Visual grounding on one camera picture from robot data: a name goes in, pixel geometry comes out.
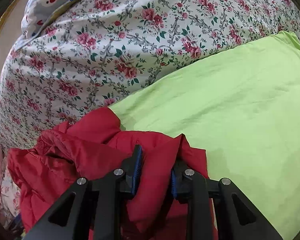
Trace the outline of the red quilted puffer jacket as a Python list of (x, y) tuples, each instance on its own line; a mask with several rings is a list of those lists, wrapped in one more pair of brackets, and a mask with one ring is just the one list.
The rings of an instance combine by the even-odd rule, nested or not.
[(124, 239), (145, 239), (168, 189), (177, 157), (207, 177), (206, 152), (192, 148), (186, 137), (158, 132), (122, 131), (121, 122), (109, 108), (94, 110), (73, 125), (63, 122), (45, 130), (30, 149), (12, 148), (8, 170), (20, 188), (20, 213), (26, 231), (80, 177), (104, 177), (142, 147), (141, 182), (127, 203), (122, 225)]

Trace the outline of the pastel floral pillow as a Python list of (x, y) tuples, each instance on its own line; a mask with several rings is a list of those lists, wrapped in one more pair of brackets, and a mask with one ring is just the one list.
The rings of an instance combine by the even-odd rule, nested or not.
[(6, 167), (0, 188), (0, 222), (6, 229), (20, 213), (20, 189)]

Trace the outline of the rose floral white quilt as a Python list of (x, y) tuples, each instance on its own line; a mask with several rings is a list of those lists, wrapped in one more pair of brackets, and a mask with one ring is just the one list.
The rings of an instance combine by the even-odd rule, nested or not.
[(30, 148), (63, 121), (282, 30), (300, 40), (293, 0), (71, 1), (9, 51), (0, 76), (0, 144)]

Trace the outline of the lime green bed sheet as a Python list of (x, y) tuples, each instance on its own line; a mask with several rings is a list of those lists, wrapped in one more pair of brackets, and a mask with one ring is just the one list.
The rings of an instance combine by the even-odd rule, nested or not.
[(127, 131), (184, 134), (284, 239), (300, 231), (300, 41), (281, 31), (177, 70), (111, 105)]

